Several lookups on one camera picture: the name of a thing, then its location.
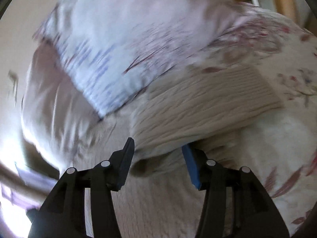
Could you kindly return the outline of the beige cable-knit sweater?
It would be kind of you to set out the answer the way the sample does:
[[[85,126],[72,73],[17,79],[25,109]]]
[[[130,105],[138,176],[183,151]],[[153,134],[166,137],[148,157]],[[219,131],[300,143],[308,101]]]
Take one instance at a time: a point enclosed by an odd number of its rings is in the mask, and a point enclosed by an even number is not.
[[[167,173],[182,162],[181,148],[202,141],[226,146],[260,115],[282,108],[274,89],[252,66],[212,71],[188,68],[150,85],[131,116],[132,175]]]

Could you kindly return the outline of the floral bed quilt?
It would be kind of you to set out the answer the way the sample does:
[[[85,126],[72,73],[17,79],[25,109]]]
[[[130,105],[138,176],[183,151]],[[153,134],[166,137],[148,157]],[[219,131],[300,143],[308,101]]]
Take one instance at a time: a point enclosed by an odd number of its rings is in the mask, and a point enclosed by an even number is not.
[[[203,49],[188,68],[212,71],[252,66],[274,89],[282,108],[260,115],[226,146],[192,142],[225,167],[248,166],[295,233],[316,202],[316,37],[278,13],[238,3],[249,15]],[[131,116],[148,87],[99,118],[60,68],[55,48],[42,42],[27,73],[22,130],[41,156],[65,171],[89,169],[123,147]],[[193,237],[204,195],[190,182],[185,161],[167,173],[136,177],[131,170],[113,203],[123,237]]]

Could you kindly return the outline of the blue printed pillow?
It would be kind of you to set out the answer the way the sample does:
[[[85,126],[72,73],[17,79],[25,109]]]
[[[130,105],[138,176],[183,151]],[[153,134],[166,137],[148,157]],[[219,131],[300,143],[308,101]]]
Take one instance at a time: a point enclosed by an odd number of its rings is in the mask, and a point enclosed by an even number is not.
[[[58,0],[34,38],[104,117],[248,19],[231,0]]]

